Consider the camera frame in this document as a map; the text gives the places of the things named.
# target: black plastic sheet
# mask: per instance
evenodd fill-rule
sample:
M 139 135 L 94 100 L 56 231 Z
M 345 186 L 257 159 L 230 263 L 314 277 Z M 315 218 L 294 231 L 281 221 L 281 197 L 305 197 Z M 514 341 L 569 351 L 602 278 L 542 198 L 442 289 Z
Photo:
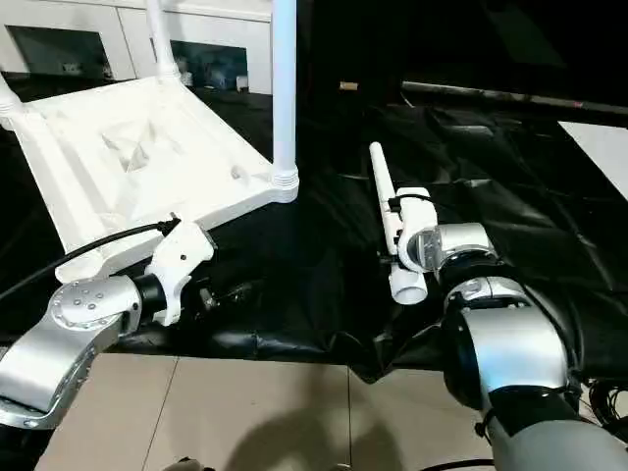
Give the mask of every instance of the black plastic sheet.
M 15 79 L 24 100 L 94 83 Z M 263 155 L 269 97 L 195 90 Z M 384 235 L 367 145 L 379 140 L 396 184 L 423 185 L 443 223 L 480 222 L 501 257 L 584 326 L 585 373 L 628 376 L 628 203 L 560 128 L 542 117 L 430 107 L 364 108 L 340 99 L 298 117 L 301 187 L 211 232 L 216 258 L 188 293 L 186 315 L 116 351 L 348 364 L 373 382 L 398 367 L 439 369 L 442 296 L 401 307 L 380 263 Z M 0 134 L 0 287 L 62 254 L 15 137 Z M 33 325 L 56 286 L 46 280 L 2 306 L 0 341 Z M 220 307 L 204 312 L 195 291 Z M 569 327 L 568 316 L 564 320 Z

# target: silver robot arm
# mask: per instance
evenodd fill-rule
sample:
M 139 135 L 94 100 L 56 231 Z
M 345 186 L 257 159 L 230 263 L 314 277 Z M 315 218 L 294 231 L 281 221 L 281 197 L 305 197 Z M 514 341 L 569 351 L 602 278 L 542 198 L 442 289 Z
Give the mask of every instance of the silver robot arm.
M 141 277 L 78 281 L 57 289 L 41 321 L 0 359 L 0 424 L 55 429 L 96 355 L 135 332 L 141 318 L 164 326 L 179 320 L 182 289 L 214 248 L 198 226 L 179 223 Z
M 628 469 L 625 446 L 565 400 L 569 360 L 544 301 L 508 276 L 480 224 L 438 225 L 425 188 L 393 189 L 370 146 L 389 255 L 392 298 L 416 304 L 434 273 L 444 292 L 445 382 L 482 413 L 478 432 L 502 471 Z
M 498 470 L 628 469 L 625 445 L 565 400 L 564 341 L 531 294 L 504 277 L 471 278 L 449 292 L 447 388 L 481 411 L 479 432 L 490 439 Z

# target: white pipe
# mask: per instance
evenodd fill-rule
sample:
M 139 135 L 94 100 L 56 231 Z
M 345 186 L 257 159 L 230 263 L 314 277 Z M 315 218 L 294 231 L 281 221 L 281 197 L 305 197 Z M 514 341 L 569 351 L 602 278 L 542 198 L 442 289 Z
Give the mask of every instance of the white pipe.
M 170 35 L 166 25 L 166 15 L 160 0 L 146 0 L 148 27 L 153 35 L 153 46 L 157 56 L 157 74 L 165 78 L 180 78 L 179 67 L 173 57 Z
M 384 149 L 382 149 L 382 144 L 379 142 L 373 142 L 369 146 L 369 151 L 371 152 L 377 194 L 381 203 L 388 203 L 389 199 L 396 196 L 396 193 L 394 192 L 393 180 L 389 173 L 389 166 L 386 163 L 386 157 L 384 157 Z
M 0 126 L 7 131 L 11 131 L 12 125 L 6 117 L 10 113 L 21 109 L 22 101 L 6 83 L 2 74 L 0 74 Z
M 386 164 L 386 157 L 382 145 L 373 142 L 369 146 L 371 153 L 371 163 L 373 164 L 373 174 L 375 175 L 375 187 L 380 201 L 380 211 L 382 213 L 382 223 L 384 224 L 384 234 L 386 236 L 386 246 L 390 255 L 397 255 L 397 246 L 394 242 L 396 233 L 403 228 L 403 224 L 397 213 L 391 211 L 389 199 L 396 196 L 393 181 Z
M 398 264 L 391 265 L 391 295 L 394 302 L 404 306 L 418 304 L 428 296 L 428 287 L 422 273 L 400 268 Z
M 296 153 L 296 0 L 273 1 L 273 183 L 298 187 Z

